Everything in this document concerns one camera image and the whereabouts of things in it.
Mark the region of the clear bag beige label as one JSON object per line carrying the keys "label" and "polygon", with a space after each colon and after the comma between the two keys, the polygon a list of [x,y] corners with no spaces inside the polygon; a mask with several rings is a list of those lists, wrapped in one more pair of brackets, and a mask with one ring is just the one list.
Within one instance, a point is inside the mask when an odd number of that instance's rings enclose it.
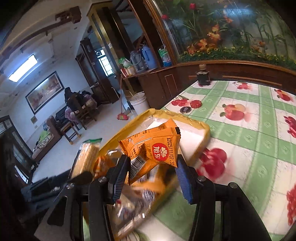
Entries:
{"label": "clear bag beige label", "polygon": [[152,190],[124,185],[120,198],[109,209],[117,235],[137,227],[146,218],[157,197],[158,194]]}

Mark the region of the sandwich cracker pack green ends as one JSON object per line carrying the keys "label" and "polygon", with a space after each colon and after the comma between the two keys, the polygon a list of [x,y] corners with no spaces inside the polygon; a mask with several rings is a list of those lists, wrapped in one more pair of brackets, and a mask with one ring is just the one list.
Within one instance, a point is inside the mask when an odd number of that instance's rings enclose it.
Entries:
{"label": "sandwich cracker pack green ends", "polygon": [[85,171],[94,175],[94,164],[98,158],[102,138],[89,139],[84,141],[74,159],[69,179],[72,179]]}

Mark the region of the small orange snack packet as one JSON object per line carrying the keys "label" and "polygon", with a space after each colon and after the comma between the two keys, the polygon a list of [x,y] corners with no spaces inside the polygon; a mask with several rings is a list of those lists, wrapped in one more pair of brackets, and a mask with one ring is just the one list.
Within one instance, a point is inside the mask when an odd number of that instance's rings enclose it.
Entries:
{"label": "small orange snack packet", "polygon": [[119,141],[123,153],[130,157],[128,184],[135,183],[156,165],[166,163],[177,168],[180,139],[179,127],[169,119]]}

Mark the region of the large orange snack bag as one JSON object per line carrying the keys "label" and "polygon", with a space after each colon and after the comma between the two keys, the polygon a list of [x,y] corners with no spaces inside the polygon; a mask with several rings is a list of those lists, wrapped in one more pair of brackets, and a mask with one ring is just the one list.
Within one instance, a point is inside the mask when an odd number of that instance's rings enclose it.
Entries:
{"label": "large orange snack bag", "polygon": [[94,164],[94,179],[106,176],[110,168],[115,167],[115,162],[108,155],[99,156]]}

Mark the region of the yellow-rimmed white tray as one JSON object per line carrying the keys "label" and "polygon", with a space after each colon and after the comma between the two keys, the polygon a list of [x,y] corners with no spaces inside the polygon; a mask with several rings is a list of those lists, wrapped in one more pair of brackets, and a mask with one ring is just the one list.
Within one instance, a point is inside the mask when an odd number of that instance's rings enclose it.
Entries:
{"label": "yellow-rimmed white tray", "polygon": [[150,108],[127,124],[98,152],[90,170],[104,176],[122,154],[130,157],[123,193],[108,208],[115,240],[136,229],[177,185],[177,154],[193,164],[210,140],[208,124]]}

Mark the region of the red broom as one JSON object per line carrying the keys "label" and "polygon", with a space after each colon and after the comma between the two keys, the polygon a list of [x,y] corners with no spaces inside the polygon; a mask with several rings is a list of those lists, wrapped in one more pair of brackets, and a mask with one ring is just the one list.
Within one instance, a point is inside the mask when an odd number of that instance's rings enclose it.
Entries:
{"label": "red broom", "polygon": [[127,114],[123,112],[122,104],[122,76],[120,77],[120,113],[117,115],[117,119],[121,121],[127,121],[129,119]]}

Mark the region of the wooden stool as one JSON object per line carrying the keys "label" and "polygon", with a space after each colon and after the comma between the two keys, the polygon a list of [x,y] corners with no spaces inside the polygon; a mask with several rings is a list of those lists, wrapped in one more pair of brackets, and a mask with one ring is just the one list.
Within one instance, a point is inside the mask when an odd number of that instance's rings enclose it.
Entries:
{"label": "wooden stool", "polygon": [[81,138],[81,134],[79,134],[76,126],[72,122],[63,125],[60,132],[71,145],[74,144],[75,139]]}

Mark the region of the white plastic bucket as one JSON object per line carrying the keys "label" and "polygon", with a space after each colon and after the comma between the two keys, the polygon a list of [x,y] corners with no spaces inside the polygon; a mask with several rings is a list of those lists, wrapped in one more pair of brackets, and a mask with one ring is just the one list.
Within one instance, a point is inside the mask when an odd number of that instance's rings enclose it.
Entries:
{"label": "white plastic bucket", "polygon": [[150,109],[149,103],[143,91],[132,96],[129,101],[137,115],[140,115]]}

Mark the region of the seated person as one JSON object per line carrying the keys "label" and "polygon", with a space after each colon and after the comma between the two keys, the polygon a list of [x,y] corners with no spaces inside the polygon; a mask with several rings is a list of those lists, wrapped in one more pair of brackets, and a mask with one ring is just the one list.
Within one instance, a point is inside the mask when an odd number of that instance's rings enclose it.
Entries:
{"label": "seated person", "polygon": [[86,129],[85,122],[95,120],[94,113],[97,109],[97,102],[93,99],[90,92],[72,92],[70,87],[64,91],[65,104],[67,109],[65,116],[71,122],[80,124]]}

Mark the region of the framed landscape painting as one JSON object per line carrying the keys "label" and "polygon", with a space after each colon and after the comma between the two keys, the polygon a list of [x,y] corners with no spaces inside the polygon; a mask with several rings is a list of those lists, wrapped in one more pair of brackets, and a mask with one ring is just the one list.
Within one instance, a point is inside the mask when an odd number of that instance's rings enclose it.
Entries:
{"label": "framed landscape painting", "polygon": [[64,86],[56,71],[51,73],[25,97],[31,111],[36,114],[53,97],[64,90]]}

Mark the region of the dark glass jar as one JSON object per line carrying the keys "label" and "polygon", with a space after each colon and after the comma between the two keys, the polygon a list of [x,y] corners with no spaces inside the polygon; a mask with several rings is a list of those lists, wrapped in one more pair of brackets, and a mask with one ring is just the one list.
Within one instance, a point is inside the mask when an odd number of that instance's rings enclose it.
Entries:
{"label": "dark glass jar", "polygon": [[206,64],[199,65],[199,71],[196,73],[197,81],[200,86],[207,86],[211,84],[209,71],[206,69]]}

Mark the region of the grey water jug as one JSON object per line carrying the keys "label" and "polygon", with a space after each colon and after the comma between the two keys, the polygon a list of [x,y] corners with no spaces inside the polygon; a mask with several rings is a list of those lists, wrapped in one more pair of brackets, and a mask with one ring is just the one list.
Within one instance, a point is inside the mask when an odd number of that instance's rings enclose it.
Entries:
{"label": "grey water jug", "polygon": [[130,62],[136,73],[144,72],[147,69],[140,51],[133,50],[130,52]]}

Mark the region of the blue thermos jug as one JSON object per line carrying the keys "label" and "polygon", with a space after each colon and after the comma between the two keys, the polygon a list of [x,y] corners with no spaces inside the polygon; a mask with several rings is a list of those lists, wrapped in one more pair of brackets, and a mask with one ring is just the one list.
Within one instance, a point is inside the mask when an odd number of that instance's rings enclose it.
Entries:
{"label": "blue thermos jug", "polygon": [[158,67],[152,51],[147,45],[142,47],[142,55],[149,69],[155,69]]}

